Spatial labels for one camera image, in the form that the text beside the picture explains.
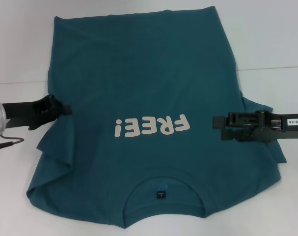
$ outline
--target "label sticker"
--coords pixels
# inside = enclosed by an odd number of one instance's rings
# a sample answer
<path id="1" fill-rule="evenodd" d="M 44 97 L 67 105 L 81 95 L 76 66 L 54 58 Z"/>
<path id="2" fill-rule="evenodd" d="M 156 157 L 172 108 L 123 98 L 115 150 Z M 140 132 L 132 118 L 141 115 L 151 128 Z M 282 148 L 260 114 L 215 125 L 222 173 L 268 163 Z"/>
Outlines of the label sticker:
<path id="1" fill-rule="evenodd" d="M 287 119 L 287 125 L 298 125 L 298 119 Z"/>

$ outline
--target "white letter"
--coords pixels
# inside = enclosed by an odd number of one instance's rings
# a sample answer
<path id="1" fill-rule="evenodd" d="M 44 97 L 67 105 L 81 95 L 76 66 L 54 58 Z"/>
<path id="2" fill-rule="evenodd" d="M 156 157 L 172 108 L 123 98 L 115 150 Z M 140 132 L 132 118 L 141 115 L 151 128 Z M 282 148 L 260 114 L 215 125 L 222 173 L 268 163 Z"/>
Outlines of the white letter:
<path id="1" fill-rule="evenodd" d="M 142 117 L 143 120 L 148 120 L 148 123 L 143 123 L 142 127 L 144 128 L 150 128 L 150 129 L 144 129 L 141 131 L 142 134 L 153 134 L 157 132 L 157 124 L 155 122 L 155 117 Z"/>
<path id="2" fill-rule="evenodd" d="M 140 135 L 140 129 L 138 125 L 138 120 L 136 118 L 132 119 L 125 119 L 126 123 L 132 123 L 131 125 L 126 125 L 126 130 L 133 130 L 133 132 L 127 132 L 125 133 L 125 137 L 135 137 Z"/>
<path id="3" fill-rule="evenodd" d="M 121 124 L 121 120 L 118 119 L 116 121 L 116 124 Z M 119 137 L 120 136 L 120 131 L 121 131 L 121 126 L 120 125 L 115 126 L 115 137 Z"/>
<path id="4" fill-rule="evenodd" d="M 160 128 L 162 134 L 169 135 L 174 133 L 172 119 L 169 116 L 166 117 L 166 121 L 162 118 L 158 118 L 158 122 L 162 124 Z"/>
<path id="5" fill-rule="evenodd" d="M 176 120 L 174 123 L 176 125 L 182 124 L 182 126 L 179 126 L 179 127 L 175 128 L 176 131 L 184 131 L 184 130 L 190 129 L 190 125 L 189 125 L 189 123 L 186 119 L 186 116 L 184 114 L 181 114 L 180 115 L 180 120 Z"/>

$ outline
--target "black cable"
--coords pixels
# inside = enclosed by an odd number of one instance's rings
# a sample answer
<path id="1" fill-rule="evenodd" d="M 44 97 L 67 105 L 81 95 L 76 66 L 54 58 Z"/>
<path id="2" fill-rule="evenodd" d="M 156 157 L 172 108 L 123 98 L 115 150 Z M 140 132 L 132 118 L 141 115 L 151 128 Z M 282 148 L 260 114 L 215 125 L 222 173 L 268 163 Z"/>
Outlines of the black cable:
<path id="1" fill-rule="evenodd" d="M 5 136 L 3 136 L 2 134 L 1 134 L 0 136 L 1 136 L 3 139 L 16 139 L 16 140 L 18 140 L 18 141 L 12 142 L 13 144 L 18 144 L 18 143 L 21 143 L 21 142 L 24 141 L 23 138 L 5 137 Z"/>

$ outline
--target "white table surface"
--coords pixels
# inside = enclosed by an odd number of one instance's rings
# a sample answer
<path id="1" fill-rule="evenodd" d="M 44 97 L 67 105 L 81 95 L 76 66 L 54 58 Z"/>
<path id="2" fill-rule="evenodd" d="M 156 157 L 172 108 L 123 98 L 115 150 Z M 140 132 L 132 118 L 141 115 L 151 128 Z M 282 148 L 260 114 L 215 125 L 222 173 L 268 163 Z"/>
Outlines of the white table surface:
<path id="1" fill-rule="evenodd" d="M 298 0 L 0 0 L 0 101 L 32 101 L 47 93 L 55 15 L 211 5 L 235 54 L 244 95 L 276 113 L 298 113 Z M 36 146 L 50 125 L 4 133 L 26 141 L 0 150 L 0 236 L 298 236 L 298 140 L 280 140 L 288 161 L 279 165 L 282 180 L 256 197 L 206 219 L 159 215 L 124 230 L 54 216 L 29 203 L 25 192 L 41 155 Z"/>

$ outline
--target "teal t-shirt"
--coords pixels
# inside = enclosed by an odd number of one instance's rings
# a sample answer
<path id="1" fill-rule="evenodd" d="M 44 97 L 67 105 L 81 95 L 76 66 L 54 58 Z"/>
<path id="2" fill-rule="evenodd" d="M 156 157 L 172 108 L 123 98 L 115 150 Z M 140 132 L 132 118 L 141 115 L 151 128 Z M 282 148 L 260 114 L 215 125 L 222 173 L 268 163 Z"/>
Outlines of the teal t-shirt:
<path id="1" fill-rule="evenodd" d="M 207 217 L 279 181 L 277 142 L 221 141 L 245 99 L 216 9 L 56 17 L 48 91 L 71 106 L 38 148 L 27 196 L 47 212 L 126 228 Z"/>

